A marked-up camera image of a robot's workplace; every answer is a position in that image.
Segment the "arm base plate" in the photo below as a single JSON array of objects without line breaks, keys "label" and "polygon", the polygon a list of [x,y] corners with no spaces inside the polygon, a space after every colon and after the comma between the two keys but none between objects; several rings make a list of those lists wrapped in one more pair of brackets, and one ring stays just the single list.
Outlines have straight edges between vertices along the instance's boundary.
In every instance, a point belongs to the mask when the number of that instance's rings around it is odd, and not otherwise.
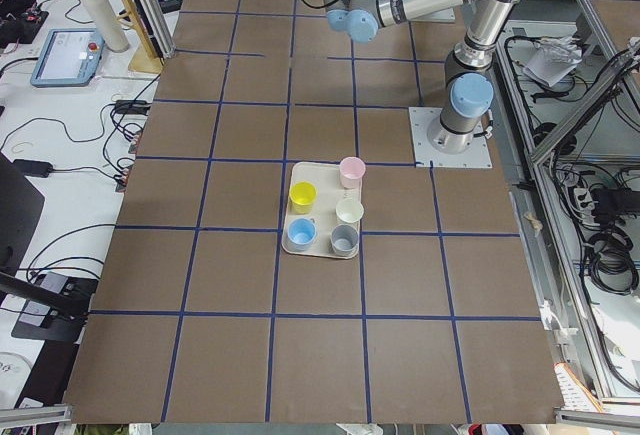
[{"label": "arm base plate", "polygon": [[409,107],[415,165],[424,168],[491,169],[481,119],[474,131],[457,135],[440,124],[440,107]]}]

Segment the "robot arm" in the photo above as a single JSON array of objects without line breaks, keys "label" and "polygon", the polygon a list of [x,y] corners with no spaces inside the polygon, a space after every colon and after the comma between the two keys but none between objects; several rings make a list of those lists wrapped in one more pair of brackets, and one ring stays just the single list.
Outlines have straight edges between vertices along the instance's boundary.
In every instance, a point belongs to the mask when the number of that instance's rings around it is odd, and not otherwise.
[{"label": "robot arm", "polygon": [[357,43],[368,43],[386,27],[422,20],[433,13],[469,6],[474,15],[464,38],[445,62],[447,100],[427,137],[441,153],[458,155],[474,138],[488,112],[494,88],[485,73],[493,62],[495,44],[517,0],[322,0],[329,26]]}]

